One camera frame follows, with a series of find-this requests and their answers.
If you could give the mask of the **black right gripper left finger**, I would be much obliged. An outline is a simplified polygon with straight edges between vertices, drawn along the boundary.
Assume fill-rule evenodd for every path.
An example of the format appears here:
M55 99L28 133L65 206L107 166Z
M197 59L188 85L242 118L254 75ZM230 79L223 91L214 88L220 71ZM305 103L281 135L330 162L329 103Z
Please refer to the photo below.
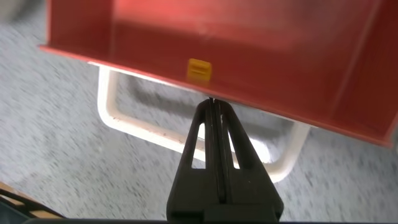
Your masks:
M192 162L201 124L205 125L205 168L194 169ZM196 108L167 201L168 221L201 222L204 210L220 203L223 181L218 159L214 101L209 98Z

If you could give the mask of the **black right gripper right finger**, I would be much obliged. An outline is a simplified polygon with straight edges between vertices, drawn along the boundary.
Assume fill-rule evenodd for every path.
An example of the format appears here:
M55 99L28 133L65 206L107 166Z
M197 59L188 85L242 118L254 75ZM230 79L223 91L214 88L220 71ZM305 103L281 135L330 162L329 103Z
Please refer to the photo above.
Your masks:
M277 222L284 204L240 120L225 101L215 100L224 195L213 207L215 222Z

